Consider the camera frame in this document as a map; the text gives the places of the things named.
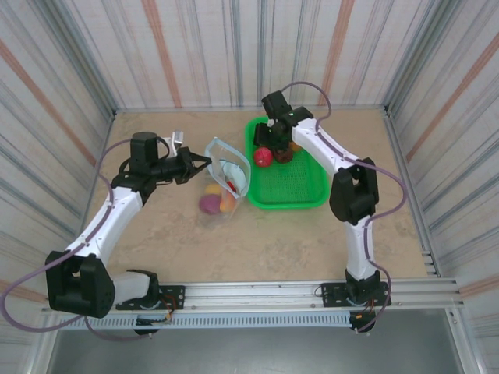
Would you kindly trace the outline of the red round toy fruit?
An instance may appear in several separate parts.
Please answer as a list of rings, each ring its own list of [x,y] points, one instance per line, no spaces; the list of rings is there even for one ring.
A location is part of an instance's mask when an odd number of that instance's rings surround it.
[[[266,147],[259,147],[253,152],[253,162],[259,168],[268,168],[273,162],[273,154]]]

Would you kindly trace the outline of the clear zip-top bag blue zipper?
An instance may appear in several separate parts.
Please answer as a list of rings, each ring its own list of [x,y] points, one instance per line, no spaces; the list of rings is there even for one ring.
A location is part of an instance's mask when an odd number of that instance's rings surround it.
[[[220,212],[216,215],[209,215],[198,207],[200,223],[205,227],[215,227],[229,221],[246,198],[250,189],[251,167],[247,158],[240,151],[218,137],[214,137],[206,146],[204,156],[210,157],[212,163],[202,172],[203,184],[200,198],[205,195],[204,189],[207,185],[219,184],[222,187],[221,199],[229,195],[237,199],[237,207],[231,213]],[[229,180],[238,189],[237,193],[233,192],[227,185],[226,182]]]

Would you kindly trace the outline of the purple toy fruit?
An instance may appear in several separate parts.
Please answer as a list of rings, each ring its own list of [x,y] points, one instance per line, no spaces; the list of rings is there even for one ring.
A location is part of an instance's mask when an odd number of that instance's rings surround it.
[[[200,198],[198,207],[205,214],[216,215],[220,213],[221,197],[215,194],[204,195]]]

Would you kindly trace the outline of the green perforated plastic basket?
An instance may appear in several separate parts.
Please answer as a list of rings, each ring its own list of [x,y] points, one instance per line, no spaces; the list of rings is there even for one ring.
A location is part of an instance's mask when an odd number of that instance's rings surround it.
[[[263,210],[295,210],[316,208],[330,194],[327,172],[304,150],[295,152],[287,164],[273,161],[261,168],[253,159],[257,146],[253,144],[256,127],[267,118],[257,117],[245,127],[246,158],[251,167],[247,199]]]

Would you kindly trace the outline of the grey metal panel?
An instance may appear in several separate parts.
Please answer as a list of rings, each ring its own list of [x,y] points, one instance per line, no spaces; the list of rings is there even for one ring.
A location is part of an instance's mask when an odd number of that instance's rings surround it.
[[[386,312],[369,332],[289,327],[165,330],[102,340],[61,332],[48,374],[463,374],[441,311]]]

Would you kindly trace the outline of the aluminium rear frame rail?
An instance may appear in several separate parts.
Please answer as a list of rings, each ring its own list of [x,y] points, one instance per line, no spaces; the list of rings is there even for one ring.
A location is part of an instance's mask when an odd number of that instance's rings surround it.
[[[382,104],[361,104],[361,105],[343,105],[332,104],[332,111],[340,110],[381,110],[386,108]],[[115,110],[116,114],[143,114],[143,113],[187,113],[187,112],[224,112],[224,111],[256,111],[266,113],[262,105],[257,106],[225,106],[225,107],[187,107],[187,108],[119,108]]]

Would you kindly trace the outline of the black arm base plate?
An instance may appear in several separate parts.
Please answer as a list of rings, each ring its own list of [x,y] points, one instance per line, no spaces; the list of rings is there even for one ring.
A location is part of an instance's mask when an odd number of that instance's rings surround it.
[[[186,287],[183,285],[160,285],[159,299],[152,306],[145,306],[139,299],[132,299],[121,304],[117,304],[115,308],[120,311],[138,311],[138,310],[161,310],[175,311],[184,308],[186,300]]]
[[[323,283],[320,286],[320,293],[323,306],[326,308],[365,307],[369,303],[373,303],[375,307],[381,307],[385,302],[387,306],[392,304],[386,282],[362,291],[355,291],[353,286],[346,282]]]

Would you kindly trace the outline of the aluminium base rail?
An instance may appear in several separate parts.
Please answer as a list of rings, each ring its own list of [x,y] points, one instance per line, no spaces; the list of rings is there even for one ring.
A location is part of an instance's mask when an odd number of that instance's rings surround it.
[[[298,311],[323,309],[320,286],[310,281],[296,282],[242,282],[242,283],[184,283],[171,284],[186,287],[184,311]],[[50,298],[51,309],[81,316],[102,318],[117,310],[115,306],[128,300],[139,299],[145,306],[152,306],[159,299],[159,287],[142,298],[121,296],[120,287],[101,286],[71,280],[69,285],[57,288]],[[461,307],[463,298],[455,280],[450,278],[418,278],[394,280],[390,286],[392,308],[439,309]],[[365,307],[334,307],[328,309],[361,310],[379,309]],[[138,310],[127,312],[160,312]]]

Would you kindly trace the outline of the aluminium side frame rail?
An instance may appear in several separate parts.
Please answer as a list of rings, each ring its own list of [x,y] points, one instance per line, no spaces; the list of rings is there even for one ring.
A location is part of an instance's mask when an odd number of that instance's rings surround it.
[[[426,220],[423,216],[423,209],[419,200],[416,196],[416,191],[412,183],[411,176],[409,174],[409,167],[405,159],[405,155],[402,152],[401,144],[398,139],[398,134],[395,128],[395,121],[391,112],[388,110],[388,106],[383,107],[384,124],[387,130],[388,138],[395,156],[395,163],[397,164],[398,171],[401,175],[402,181],[405,183],[408,205],[411,211],[412,219],[416,226],[416,232],[421,244],[421,249],[424,257],[428,257],[425,260],[426,272],[430,277],[441,278],[441,270],[437,258],[434,255],[434,243],[430,236],[430,230],[426,224]]]

